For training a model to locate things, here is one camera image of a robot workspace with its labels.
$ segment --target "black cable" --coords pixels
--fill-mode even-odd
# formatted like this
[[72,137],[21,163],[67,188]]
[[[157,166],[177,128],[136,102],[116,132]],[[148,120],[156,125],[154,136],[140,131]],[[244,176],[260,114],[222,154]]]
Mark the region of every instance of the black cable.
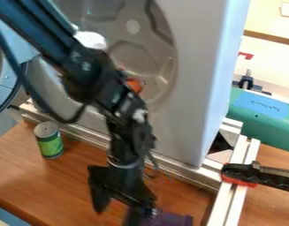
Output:
[[0,48],[4,51],[4,54],[11,65],[15,75],[17,76],[17,82],[21,82],[22,85],[25,87],[25,89],[30,93],[32,98],[34,98],[37,102],[37,104],[46,112],[48,112],[52,117],[54,117],[59,123],[62,124],[72,124],[78,121],[81,114],[87,107],[87,103],[83,104],[76,113],[69,119],[62,118],[58,115],[50,106],[48,103],[46,103],[39,93],[33,88],[33,86],[29,83],[28,79],[24,75],[24,73],[21,71],[19,67],[19,63],[17,62],[15,56],[12,54],[11,49],[8,46],[8,43],[6,42],[4,36],[0,32]]

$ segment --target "wooden table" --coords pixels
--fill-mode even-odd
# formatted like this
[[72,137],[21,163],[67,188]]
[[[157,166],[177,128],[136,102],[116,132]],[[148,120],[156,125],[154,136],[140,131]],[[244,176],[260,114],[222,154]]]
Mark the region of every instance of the wooden table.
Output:
[[280,14],[282,2],[289,0],[251,0],[245,35],[289,45],[289,18]]
[[[113,201],[98,216],[87,188],[87,166],[105,165],[105,151],[64,138],[65,154],[42,159],[32,124],[21,122],[0,139],[0,207],[32,225],[120,225],[125,206]],[[213,195],[167,177],[148,181],[165,211],[206,219]]]
[[[87,166],[105,164],[104,151],[64,138],[66,152],[56,160],[41,158],[33,125],[21,122],[0,139],[0,207],[32,225],[120,225],[125,206],[113,201],[98,216],[87,189]],[[289,169],[289,153],[261,146],[258,160]],[[214,195],[166,177],[148,181],[165,211],[189,214],[204,225]],[[289,193],[257,186],[247,195],[240,225],[289,225]]]

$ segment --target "green cylinder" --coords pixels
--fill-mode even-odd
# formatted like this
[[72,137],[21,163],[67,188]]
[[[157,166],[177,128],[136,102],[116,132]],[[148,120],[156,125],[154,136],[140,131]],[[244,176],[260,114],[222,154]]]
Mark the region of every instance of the green cylinder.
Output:
[[34,128],[42,156],[46,159],[56,159],[64,152],[59,127],[54,122],[44,122]]

